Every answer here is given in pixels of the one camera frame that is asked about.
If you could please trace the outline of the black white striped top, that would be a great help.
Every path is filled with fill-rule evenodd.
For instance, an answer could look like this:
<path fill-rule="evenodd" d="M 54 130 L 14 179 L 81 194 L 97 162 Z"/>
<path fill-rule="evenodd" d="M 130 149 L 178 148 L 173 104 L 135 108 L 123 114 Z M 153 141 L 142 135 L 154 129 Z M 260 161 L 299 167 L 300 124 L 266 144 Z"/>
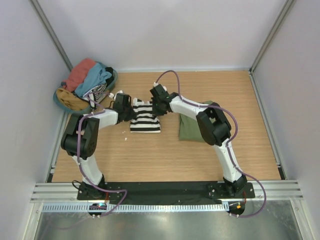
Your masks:
<path fill-rule="evenodd" d="M 153 104 L 151 101 L 142 101 L 134 98 L 132 108 L 136 117 L 130 121 L 131 133 L 158 134 L 161 132 L 160 120 L 153 114 Z"/>

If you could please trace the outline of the green motorcycle tank top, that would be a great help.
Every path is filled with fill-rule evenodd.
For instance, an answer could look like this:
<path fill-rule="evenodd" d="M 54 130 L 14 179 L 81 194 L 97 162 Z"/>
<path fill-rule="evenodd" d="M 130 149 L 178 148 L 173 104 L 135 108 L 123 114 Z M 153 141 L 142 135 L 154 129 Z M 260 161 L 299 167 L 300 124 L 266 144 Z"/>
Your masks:
<path fill-rule="evenodd" d="M 179 120 L 179 132 L 178 139 L 180 141 L 191 141 L 204 143 L 202 138 L 198 122 L 186 115 L 180 114 L 178 117 Z"/>

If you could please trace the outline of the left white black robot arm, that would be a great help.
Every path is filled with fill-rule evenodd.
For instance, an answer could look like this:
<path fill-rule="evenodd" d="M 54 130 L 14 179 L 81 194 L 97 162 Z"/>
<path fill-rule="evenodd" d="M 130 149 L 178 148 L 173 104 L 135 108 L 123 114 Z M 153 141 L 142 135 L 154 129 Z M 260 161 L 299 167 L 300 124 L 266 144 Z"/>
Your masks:
<path fill-rule="evenodd" d="M 61 139 L 61 148 L 73 158 L 82 174 L 82 182 L 77 187 L 79 200 L 101 200 L 109 193 L 95 158 L 99 130 L 129 122 L 135 117 L 132 98 L 122 91 L 115 94 L 110 107 L 71 115 Z"/>

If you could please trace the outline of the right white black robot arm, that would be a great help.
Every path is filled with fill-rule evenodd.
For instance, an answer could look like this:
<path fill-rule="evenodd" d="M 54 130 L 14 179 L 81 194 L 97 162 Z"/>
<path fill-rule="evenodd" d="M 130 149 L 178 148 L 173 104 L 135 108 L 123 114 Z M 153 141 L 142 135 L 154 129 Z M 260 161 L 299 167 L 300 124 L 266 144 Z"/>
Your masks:
<path fill-rule="evenodd" d="M 197 122 L 202 139 L 216 152 L 223 170 L 226 194 L 237 198 L 244 191 L 247 177 L 241 170 L 231 144 L 232 126 L 217 104 L 204 104 L 191 101 L 178 93 L 168 93 L 161 84 L 154 83 L 152 94 L 152 112 L 156 116 L 167 113 L 185 115 Z"/>

